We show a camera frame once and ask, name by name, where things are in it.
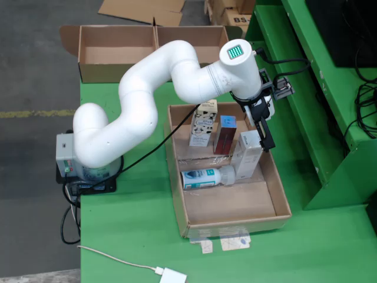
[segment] open cardboard box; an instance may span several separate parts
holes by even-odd
[[[169,106],[164,135],[171,133],[193,107]],[[237,143],[240,132],[252,129],[237,103],[218,103],[212,136],[221,115],[237,118],[234,144]],[[233,236],[281,228],[292,213],[271,152],[263,152],[250,179],[237,181],[233,186],[183,190],[181,171],[219,168],[230,163],[229,156],[213,154],[211,141],[207,147],[189,147],[190,122],[191,118],[187,119],[166,142],[173,203],[181,236]]]
[[[174,40],[185,40],[196,51],[200,66],[218,61],[220,49],[228,42],[223,26],[209,27],[156,27],[158,47]]]
[[[64,48],[78,57],[83,83],[119,83],[134,64],[173,40],[191,43],[204,67],[219,60],[220,49],[228,41],[222,26],[65,25],[60,36]]]
[[[60,36],[64,48],[78,57],[83,83],[119,83],[129,68],[157,49],[153,26],[63,26]]]

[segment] yellow floor marking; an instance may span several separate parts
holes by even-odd
[[[76,110],[73,109],[65,109],[65,110],[40,110],[40,111],[9,111],[9,112],[1,112],[0,111],[0,119],[4,118],[27,118],[32,116],[40,116],[40,117],[54,117],[54,116],[73,116]]]

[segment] bottle cap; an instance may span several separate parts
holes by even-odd
[[[226,165],[219,169],[221,182],[224,185],[233,185],[236,181],[236,172],[232,165]]]

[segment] green table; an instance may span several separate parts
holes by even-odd
[[[120,113],[117,90],[118,84],[82,84],[81,103],[101,105],[112,121]],[[162,141],[167,105],[182,103],[172,83],[161,86],[155,98],[158,126],[124,155],[126,164]],[[230,100],[228,94],[218,98]],[[276,142],[272,153],[293,212],[282,229],[252,234],[250,249],[238,251],[223,252],[214,239],[214,252],[203,255],[200,246],[180,238],[162,147],[122,174],[115,193],[82,197],[81,244],[126,261],[175,269],[187,274],[190,283],[375,282],[377,238],[364,207],[303,211],[319,180],[288,102],[275,107],[269,121]],[[159,282],[160,277],[84,250],[81,280]]]

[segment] box stack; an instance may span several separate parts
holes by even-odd
[[[255,6],[255,0],[207,0],[212,25],[232,25],[240,27],[246,34]]]

